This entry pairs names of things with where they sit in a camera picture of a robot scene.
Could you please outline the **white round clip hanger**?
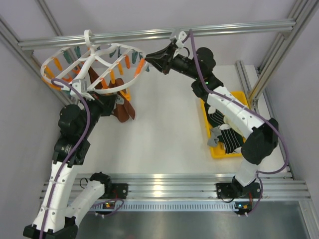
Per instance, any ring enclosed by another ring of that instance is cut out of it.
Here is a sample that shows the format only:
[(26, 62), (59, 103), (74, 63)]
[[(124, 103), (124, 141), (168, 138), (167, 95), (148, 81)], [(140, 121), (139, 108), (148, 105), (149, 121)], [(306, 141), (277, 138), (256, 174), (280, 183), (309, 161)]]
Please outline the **white round clip hanger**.
[[(87, 51), (80, 53), (72, 60), (69, 56), (70, 47), (63, 47), (48, 57), (40, 68), (42, 80), (50, 87), (59, 91), (69, 92), (71, 82), (75, 79), (85, 79), (87, 82), (87, 99), (93, 93), (101, 95), (117, 94), (121, 92), (130, 100), (130, 87), (135, 84), (141, 75), (149, 69), (145, 60), (146, 53), (136, 47), (111, 43), (101, 46), (89, 40), (90, 30), (84, 31)], [(91, 83), (88, 74), (92, 67), (98, 78)], [(109, 82), (122, 78), (124, 84), (114, 88), (107, 88)]]

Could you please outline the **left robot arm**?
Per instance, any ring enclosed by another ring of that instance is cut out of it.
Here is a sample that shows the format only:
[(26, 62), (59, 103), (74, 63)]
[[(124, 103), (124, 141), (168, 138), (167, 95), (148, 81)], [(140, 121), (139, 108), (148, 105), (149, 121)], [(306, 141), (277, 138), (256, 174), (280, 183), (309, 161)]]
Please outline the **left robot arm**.
[(99, 198), (112, 194), (110, 176), (94, 173), (83, 191), (70, 202), (76, 176), (90, 147), (88, 136), (100, 117), (110, 116), (117, 96), (92, 94), (84, 108), (76, 104), (63, 107), (58, 126), (60, 137), (54, 146), (49, 184), (33, 223), (23, 230), (30, 239), (74, 239), (79, 225)]

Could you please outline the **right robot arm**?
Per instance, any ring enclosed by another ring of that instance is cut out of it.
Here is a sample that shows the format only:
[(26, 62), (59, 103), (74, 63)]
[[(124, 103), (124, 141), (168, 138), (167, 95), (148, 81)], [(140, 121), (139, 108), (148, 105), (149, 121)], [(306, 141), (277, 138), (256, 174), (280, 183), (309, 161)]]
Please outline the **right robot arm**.
[(274, 118), (266, 120), (251, 111), (227, 90), (213, 74), (216, 62), (207, 47), (196, 49), (193, 58), (189, 58), (179, 54), (177, 46), (170, 43), (162, 50), (147, 54), (146, 61), (165, 75), (174, 70), (192, 78), (195, 95), (239, 128), (246, 139), (240, 147), (243, 161), (222, 194), (227, 198), (242, 198), (253, 191), (261, 162), (278, 145), (278, 122)]

